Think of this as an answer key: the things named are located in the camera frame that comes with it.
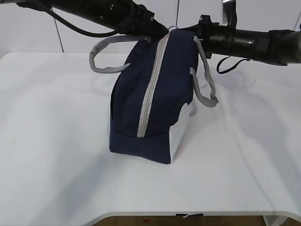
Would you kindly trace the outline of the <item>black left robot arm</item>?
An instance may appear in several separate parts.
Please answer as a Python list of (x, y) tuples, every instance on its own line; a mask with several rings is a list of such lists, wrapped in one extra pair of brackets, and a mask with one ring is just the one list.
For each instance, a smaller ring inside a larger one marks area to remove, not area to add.
[[(12, 2), (23, 8), (43, 11), (73, 31), (88, 37), (105, 38), (115, 34), (125, 34), (162, 38), (168, 33), (168, 29), (154, 19), (153, 12), (132, 0), (14, 0)], [(82, 30), (52, 11), (52, 8), (100, 24), (112, 31), (94, 33)]]

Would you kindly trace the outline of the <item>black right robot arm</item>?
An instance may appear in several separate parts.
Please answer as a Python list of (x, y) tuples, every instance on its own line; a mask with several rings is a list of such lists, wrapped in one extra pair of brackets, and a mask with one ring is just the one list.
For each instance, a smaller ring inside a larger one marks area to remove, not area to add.
[(207, 54), (240, 57), (279, 66), (301, 62), (300, 31), (239, 30), (213, 23), (208, 15), (202, 15), (198, 24), (184, 30), (196, 34)]

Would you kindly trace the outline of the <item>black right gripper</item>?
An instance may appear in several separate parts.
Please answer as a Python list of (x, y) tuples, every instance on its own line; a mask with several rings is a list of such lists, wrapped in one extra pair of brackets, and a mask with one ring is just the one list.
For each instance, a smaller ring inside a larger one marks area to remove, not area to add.
[(209, 38), (213, 33), (215, 27), (219, 26), (219, 22), (212, 22), (209, 15), (201, 15), (196, 25), (183, 28), (184, 31), (194, 32), (195, 36), (200, 40), (205, 56), (207, 59), (211, 59), (212, 53), (207, 51), (209, 45)]

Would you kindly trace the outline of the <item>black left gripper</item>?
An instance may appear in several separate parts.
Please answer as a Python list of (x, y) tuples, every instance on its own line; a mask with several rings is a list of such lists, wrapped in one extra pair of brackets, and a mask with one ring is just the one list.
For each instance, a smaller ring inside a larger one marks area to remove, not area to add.
[(162, 38), (165, 36), (165, 26), (156, 21), (154, 16), (144, 5), (129, 3), (129, 12), (118, 23), (117, 31), (119, 34)]

